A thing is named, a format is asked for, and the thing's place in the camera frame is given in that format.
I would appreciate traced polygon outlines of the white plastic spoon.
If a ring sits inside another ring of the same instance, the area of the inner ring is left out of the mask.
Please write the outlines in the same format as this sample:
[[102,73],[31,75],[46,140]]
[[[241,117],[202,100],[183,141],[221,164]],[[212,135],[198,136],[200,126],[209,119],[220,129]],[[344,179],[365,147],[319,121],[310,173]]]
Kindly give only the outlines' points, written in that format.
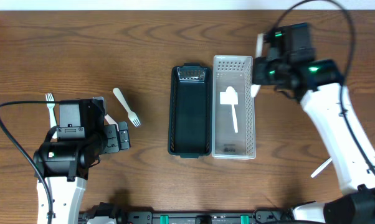
[[[257,44],[255,48],[255,58],[258,59],[262,56],[262,48],[263,48],[263,36],[264,33],[260,33],[257,36]],[[251,86],[251,96],[252,98],[255,98],[257,96],[257,93],[260,90],[260,85],[252,84]]]
[[315,178],[318,174],[322,173],[322,171],[327,168],[327,166],[332,162],[332,158],[327,159],[322,163],[311,175],[310,177],[313,179]]
[[[225,92],[236,92],[236,91],[232,86],[228,86]],[[234,132],[238,133],[237,114],[235,110],[235,105],[231,105],[231,109],[232,109],[232,122],[234,125]]]

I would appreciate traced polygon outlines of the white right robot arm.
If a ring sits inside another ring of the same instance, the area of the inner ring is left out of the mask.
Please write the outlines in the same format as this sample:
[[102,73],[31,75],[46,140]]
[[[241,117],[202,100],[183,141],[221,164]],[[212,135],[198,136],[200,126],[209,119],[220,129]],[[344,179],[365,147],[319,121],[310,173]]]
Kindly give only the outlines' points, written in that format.
[[332,60],[287,63],[255,59],[253,83],[293,92],[318,130],[343,196],[292,209],[293,219],[318,223],[375,223],[375,150],[364,132]]

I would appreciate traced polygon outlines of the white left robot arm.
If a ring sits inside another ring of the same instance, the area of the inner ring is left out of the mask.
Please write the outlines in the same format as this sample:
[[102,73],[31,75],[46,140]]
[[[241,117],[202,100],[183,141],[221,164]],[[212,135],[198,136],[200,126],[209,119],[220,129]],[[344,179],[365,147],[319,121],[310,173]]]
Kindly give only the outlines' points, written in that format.
[[125,121],[108,125],[54,127],[34,153],[34,163],[43,175],[37,186],[38,223],[77,223],[89,168],[100,156],[131,147]]

